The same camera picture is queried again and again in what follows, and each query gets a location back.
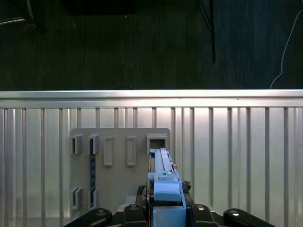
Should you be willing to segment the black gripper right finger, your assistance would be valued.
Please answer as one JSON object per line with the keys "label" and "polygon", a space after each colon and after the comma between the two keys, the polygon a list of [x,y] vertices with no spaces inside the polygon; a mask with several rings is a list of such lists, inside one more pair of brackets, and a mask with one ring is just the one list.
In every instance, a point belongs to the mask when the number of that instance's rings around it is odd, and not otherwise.
{"label": "black gripper right finger", "polygon": [[189,181],[183,181],[182,188],[187,206],[187,227],[274,227],[274,225],[241,209],[227,209],[221,216],[210,207],[194,202],[190,194],[191,184]]}

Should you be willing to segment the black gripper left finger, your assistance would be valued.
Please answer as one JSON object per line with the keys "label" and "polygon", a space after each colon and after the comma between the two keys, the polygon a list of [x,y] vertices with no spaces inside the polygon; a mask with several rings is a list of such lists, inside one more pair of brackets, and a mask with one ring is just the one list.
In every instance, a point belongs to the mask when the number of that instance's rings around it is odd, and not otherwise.
{"label": "black gripper left finger", "polygon": [[146,186],[139,186],[133,204],[123,204],[115,214],[105,208],[93,209],[68,223],[67,227],[147,227]]}

